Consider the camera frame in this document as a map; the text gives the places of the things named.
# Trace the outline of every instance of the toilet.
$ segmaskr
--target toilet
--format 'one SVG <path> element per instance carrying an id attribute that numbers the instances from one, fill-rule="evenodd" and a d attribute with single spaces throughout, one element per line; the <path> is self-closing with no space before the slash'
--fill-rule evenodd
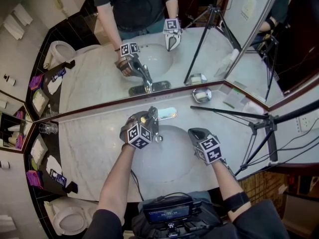
<path id="1" fill-rule="evenodd" d="M 92 222 L 98 203 L 69 197 L 44 202 L 44 207 L 57 235 L 73 236 Z"/>
<path id="2" fill-rule="evenodd" d="M 71 60 L 85 52 L 88 52 L 90 50 L 94 50 L 97 48 L 100 48 L 101 45 L 90 45 L 87 47 L 84 47 L 79 50 L 73 49 L 73 47 L 63 41 L 53 41 L 50 44 L 50 48 L 48 50 L 48 53 L 46 54 L 43 68 L 44 69 L 51 69 L 65 61 Z"/>

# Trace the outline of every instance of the mirror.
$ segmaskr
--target mirror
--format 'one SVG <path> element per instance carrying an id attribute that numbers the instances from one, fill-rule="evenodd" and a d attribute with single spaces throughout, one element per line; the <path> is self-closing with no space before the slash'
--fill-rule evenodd
<path id="1" fill-rule="evenodd" d="M 319 0 L 275 0 L 227 80 L 271 106 L 315 79 L 318 5 Z"/>
<path id="2" fill-rule="evenodd" d="M 252 63 L 251 54 L 245 51 L 273 1 L 178 0 L 180 21 L 176 26 L 182 29 L 182 39 L 176 48 L 179 29 L 163 34 L 168 11 L 161 4 L 156 30 L 139 30 L 139 36 L 131 38 L 128 33 L 132 31 L 123 34 L 120 29 L 124 44 L 139 47 L 138 58 L 125 57 L 122 67 L 117 63 L 119 52 L 110 42 L 114 36 L 110 38 L 103 30 L 105 15 L 95 6 L 106 1 L 17 0 L 3 15 L 0 28 L 4 40 L 0 57 L 6 64 L 1 69 L 0 89 L 26 102 L 35 120 L 226 77 L 246 86 L 251 94 L 263 96 L 249 85 L 261 86 L 259 81 L 249 80 L 240 68 L 243 63 L 246 67 L 246 60 L 248 65 Z M 127 23 L 117 20 L 118 25 Z M 132 76 L 126 77 L 117 68 L 125 74 L 127 66 Z M 264 80 L 266 75 L 258 77 Z"/>
<path id="3" fill-rule="evenodd" d="M 0 92 L 0 147 L 21 150 L 31 125 L 24 104 Z"/>

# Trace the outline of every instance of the small bottle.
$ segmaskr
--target small bottle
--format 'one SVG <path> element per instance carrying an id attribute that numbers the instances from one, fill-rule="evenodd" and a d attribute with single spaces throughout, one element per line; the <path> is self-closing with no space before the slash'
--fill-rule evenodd
<path id="1" fill-rule="evenodd" d="M 15 85 L 15 79 L 10 77 L 9 75 L 7 76 L 6 74 L 4 75 L 4 79 L 6 82 L 8 82 L 10 85 L 14 86 Z"/>

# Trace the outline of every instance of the sink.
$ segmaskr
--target sink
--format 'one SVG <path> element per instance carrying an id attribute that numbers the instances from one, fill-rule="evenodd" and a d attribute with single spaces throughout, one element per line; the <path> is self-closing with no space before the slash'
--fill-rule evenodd
<path id="1" fill-rule="evenodd" d="M 160 125 L 163 142 L 153 141 L 137 150 L 132 170 L 138 179 L 150 183 L 176 180 L 187 174 L 197 161 L 187 132 L 179 127 Z"/>
<path id="2" fill-rule="evenodd" d="M 144 44 L 139 46 L 139 48 L 141 51 L 138 53 L 139 60 L 142 65 L 148 66 L 153 80 L 165 74 L 171 68 L 173 55 L 166 50 L 165 46 L 160 44 Z M 142 82 L 141 78 L 135 76 L 123 76 L 123 78 L 131 82 Z"/>

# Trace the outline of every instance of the person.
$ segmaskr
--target person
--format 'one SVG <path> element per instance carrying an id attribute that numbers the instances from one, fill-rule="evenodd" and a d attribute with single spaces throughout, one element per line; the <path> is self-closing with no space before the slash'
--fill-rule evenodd
<path id="1" fill-rule="evenodd" d="M 127 136 L 125 142 L 121 154 L 104 183 L 97 211 L 94 213 L 92 222 L 83 239 L 123 238 L 121 226 L 124 224 L 129 178 L 133 157 L 136 152 L 134 147 L 127 144 Z M 220 159 L 214 161 L 212 167 L 224 201 L 234 200 L 234 196 L 238 195 L 245 199 L 243 196 L 246 194 L 243 189 Z M 198 197 L 203 201 L 203 212 L 199 215 L 205 215 L 205 221 L 210 224 L 210 228 L 204 230 L 200 238 L 289 238 L 271 200 L 265 200 L 252 206 L 246 195 L 247 200 L 245 202 L 237 205 L 234 209 L 230 209 L 228 212 L 230 222 L 224 225 L 214 211 L 208 192 L 195 192 L 192 195 L 194 198 Z M 137 217 L 134 217 L 132 222 L 132 229 L 136 238 L 147 238 L 154 226 L 147 222 L 142 210 L 140 210 L 140 214 Z"/>
<path id="2" fill-rule="evenodd" d="M 94 0 L 94 3 L 102 27 L 118 54 L 118 69 L 124 76 L 131 76 L 128 63 L 120 54 L 122 40 L 162 32 L 165 21 L 162 0 Z M 165 0 L 165 4 L 168 16 L 176 18 L 178 1 Z"/>
<path id="3" fill-rule="evenodd" d="M 283 24 L 288 15 L 289 0 L 275 0 L 266 20 L 263 22 L 259 29 L 259 33 L 253 42 L 262 41 L 267 34 L 270 34 L 274 28 L 279 24 Z"/>

